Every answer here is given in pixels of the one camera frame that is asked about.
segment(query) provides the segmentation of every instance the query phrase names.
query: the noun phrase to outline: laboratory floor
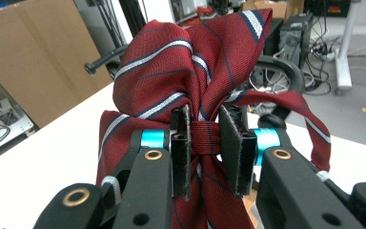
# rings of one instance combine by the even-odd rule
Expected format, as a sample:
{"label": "laboratory floor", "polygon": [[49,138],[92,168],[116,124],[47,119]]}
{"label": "laboratory floor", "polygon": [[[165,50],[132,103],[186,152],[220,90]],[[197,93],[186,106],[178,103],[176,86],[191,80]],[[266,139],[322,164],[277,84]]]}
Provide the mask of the laboratory floor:
{"label": "laboratory floor", "polygon": [[[345,22],[345,18],[327,18],[328,32],[323,37],[327,44],[332,45],[343,34]],[[366,145],[366,1],[362,1],[358,8],[348,55],[353,84],[349,92],[336,95],[336,63],[329,61],[325,62],[324,70],[329,73],[331,91],[325,94],[328,85],[322,84],[311,93],[324,95],[304,96],[311,110],[327,125],[332,135]],[[287,121],[305,125],[303,118],[296,114],[291,114]]]}

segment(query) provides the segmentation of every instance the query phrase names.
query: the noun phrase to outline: necktie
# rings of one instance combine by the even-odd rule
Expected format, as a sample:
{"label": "necktie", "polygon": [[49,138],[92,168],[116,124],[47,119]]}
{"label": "necktie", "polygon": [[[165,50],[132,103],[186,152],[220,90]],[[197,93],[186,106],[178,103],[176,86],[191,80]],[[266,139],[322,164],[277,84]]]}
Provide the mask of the necktie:
{"label": "necktie", "polygon": [[134,38],[115,73],[117,111],[100,120],[97,184],[125,154],[134,130],[169,129],[173,108],[190,105],[192,176],[190,199],[173,198],[173,228],[254,228],[241,197],[234,195],[220,153],[223,103],[274,102],[306,117],[314,143],[312,162],[329,170],[330,136],[300,94],[237,91],[252,72],[268,34],[271,10],[232,13],[186,30],[152,21]]}

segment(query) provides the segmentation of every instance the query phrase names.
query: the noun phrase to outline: brown cardboard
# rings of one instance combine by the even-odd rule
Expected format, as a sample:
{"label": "brown cardboard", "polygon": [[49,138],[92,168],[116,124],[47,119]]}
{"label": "brown cardboard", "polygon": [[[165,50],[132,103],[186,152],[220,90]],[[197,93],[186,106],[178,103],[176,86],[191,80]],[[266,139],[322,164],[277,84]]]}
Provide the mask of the brown cardboard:
{"label": "brown cardboard", "polygon": [[112,82],[84,70],[99,56],[73,0],[0,10],[0,84],[40,128]]}
{"label": "brown cardboard", "polygon": [[287,20],[290,16],[287,11],[287,2],[255,1],[254,5],[258,9],[271,8],[273,10],[273,18],[283,18],[284,20]]}
{"label": "brown cardboard", "polygon": [[293,14],[300,14],[304,11],[304,0],[268,1],[248,0],[242,4],[241,10],[268,9],[273,10],[273,18],[287,20]]}
{"label": "brown cardboard", "polygon": [[241,11],[246,11],[246,10],[256,10],[256,6],[254,5],[254,1],[253,0],[249,0],[246,1],[242,4]]}

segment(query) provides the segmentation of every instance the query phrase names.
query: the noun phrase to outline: brass grommet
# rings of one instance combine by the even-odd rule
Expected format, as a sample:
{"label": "brass grommet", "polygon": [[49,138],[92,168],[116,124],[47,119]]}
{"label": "brass grommet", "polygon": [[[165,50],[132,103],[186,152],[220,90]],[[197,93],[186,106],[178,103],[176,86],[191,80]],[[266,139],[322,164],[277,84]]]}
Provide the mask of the brass grommet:
{"label": "brass grommet", "polygon": [[285,150],[274,150],[273,155],[280,159],[290,159],[291,154]]}
{"label": "brass grommet", "polygon": [[160,151],[148,151],[145,153],[145,158],[148,160],[157,160],[162,157],[162,152]]}
{"label": "brass grommet", "polygon": [[[82,194],[82,197],[76,200],[71,199],[71,196],[74,194]],[[78,188],[75,190],[72,190],[67,193],[67,195],[62,199],[62,203],[67,207],[74,207],[77,206],[83,202],[85,202],[91,193],[86,188]]]}

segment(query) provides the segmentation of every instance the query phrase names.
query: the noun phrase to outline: white desk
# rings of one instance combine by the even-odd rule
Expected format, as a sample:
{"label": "white desk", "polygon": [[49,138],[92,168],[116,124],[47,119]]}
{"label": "white desk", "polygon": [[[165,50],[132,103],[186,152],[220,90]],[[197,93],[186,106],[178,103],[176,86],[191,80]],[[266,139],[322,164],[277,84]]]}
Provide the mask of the white desk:
{"label": "white desk", "polygon": [[[112,85],[0,156],[0,229],[32,228],[53,196],[76,182],[95,183],[98,131],[104,110],[115,110]],[[251,127],[256,119],[251,118]],[[312,148],[307,131],[289,126],[295,147]],[[333,137],[332,178],[346,192],[366,181],[366,146]]]}

